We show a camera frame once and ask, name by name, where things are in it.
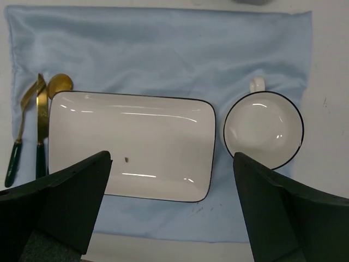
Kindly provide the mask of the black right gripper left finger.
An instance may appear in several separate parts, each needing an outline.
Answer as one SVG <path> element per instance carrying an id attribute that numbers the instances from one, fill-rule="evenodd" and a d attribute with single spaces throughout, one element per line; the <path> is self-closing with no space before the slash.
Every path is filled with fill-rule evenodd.
<path id="1" fill-rule="evenodd" d="M 80 261 L 109 179 L 108 151 L 1 191 L 1 261 Z"/>

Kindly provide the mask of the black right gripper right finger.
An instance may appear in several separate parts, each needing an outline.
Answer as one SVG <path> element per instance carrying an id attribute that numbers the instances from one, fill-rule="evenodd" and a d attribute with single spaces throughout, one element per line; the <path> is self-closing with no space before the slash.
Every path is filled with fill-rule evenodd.
<path id="1" fill-rule="evenodd" d="M 348 261 L 348 199 L 241 152 L 233 171 L 254 261 Z"/>

